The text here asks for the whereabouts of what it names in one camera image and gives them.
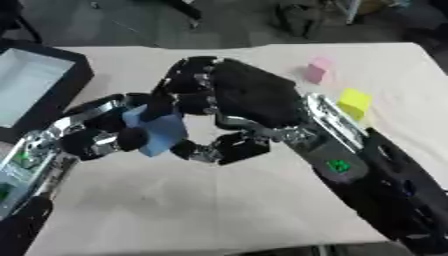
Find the green led light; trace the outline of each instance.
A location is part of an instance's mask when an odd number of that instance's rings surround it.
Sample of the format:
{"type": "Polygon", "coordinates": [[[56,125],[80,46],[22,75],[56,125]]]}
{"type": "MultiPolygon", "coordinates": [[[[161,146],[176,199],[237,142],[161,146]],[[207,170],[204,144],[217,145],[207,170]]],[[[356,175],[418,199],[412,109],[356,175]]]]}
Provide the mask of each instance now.
{"type": "Polygon", "coordinates": [[[337,173],[344,173],[350,169],[350,165],[343,160],[330,160],[327,162],[330,169],[337,173]]]}
{"type": "Polygon", "coordinates": [[[14,187],[7,183],[0,184],[0,202],[5,200],[14,187]]]}

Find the blue foam block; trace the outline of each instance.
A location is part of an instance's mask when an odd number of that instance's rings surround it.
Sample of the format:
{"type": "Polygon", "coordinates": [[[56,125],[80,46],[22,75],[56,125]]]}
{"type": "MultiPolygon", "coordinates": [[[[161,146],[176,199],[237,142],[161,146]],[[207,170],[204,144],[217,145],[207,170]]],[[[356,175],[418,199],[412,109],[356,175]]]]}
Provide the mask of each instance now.
{"type": "Polygon", "coordinates": [[[174,111],[173,114],[159,117],[151,122],[142,122],[139,115],[145,111],[146,105],[131,109],[123,113],[122,118],[130,128],[141,127],[149,135],[149,142],[140,148],[140,152],[149,157],[157,156],[188,137],[181,114],[174,111]]]}

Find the table surface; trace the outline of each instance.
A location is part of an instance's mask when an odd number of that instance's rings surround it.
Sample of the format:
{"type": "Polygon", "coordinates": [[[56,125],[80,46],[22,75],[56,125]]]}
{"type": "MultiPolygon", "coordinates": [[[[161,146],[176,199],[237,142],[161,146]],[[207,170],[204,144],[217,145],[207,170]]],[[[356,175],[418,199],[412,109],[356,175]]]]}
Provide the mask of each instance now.
{"type": "MultiPolygon", "coordinates": [[[[67,49],[88,56],[96,72],[73,104],[112,93],[149,92],[177,60],[195,55],[236,58],[296,81],[299,91],[323,92],[332,99],[343,88],[359,89],[373,97],[366,122],[448,187],[448,118],[442,114],[448,113],[448,79],[416,45],[67,49]],[[322,85],[310,85],[301,72],[321,56],[334,69],[322,85]]],[[[208,117],[188,117],[186,123],[191,137],[203,143],[220,134],[208,117]]],[[[79,165],[28,255],[217,255],[385,240],[299,156],[282,144],[274,144],[272,151],[225,167],[137,152],[79,165]]]]}

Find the robotic arm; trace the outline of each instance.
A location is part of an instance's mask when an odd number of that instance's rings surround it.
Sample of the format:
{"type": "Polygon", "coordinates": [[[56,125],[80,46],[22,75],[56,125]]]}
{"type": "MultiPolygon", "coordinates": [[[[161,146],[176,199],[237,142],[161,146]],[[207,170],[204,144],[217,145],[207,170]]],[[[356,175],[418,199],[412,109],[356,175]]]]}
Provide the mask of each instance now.
{"type": "Polygon", "coordinates": [[[174,133],[176,140],[166,147],[173,154],[226,165],[268,153],[271,142],[285,143],[380,233],[417,255],[448,252],[448,199],[432,177],[325,96],[299,95],[294,86],[236,60],[187,58],[151,94],[89,102],[69,110],[45,131],[29,133],[0,164],[0,244],[14,245],[7,246],[6,255],[26,252],[75,164],[117,151],[142,151],[152,138],[141,124],[176,113],[212,115],[217,127],[233,133],[209,145],[174,133]],[[139,125],[123,121],[125,113],[143,105],[139,125]]]}

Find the yellow cube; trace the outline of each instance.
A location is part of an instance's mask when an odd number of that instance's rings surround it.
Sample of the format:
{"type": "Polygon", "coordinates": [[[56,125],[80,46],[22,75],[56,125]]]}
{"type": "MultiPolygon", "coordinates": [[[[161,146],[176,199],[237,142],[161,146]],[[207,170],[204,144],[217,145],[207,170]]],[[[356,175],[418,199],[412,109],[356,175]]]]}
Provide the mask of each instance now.
{"type": "Polygon", "coordinates": [[[355,121],[359,121],[364,117],[371,101],[372,97],[370,95],[352,88],[346,88],[342,92],[337,105],[355,121]]]}

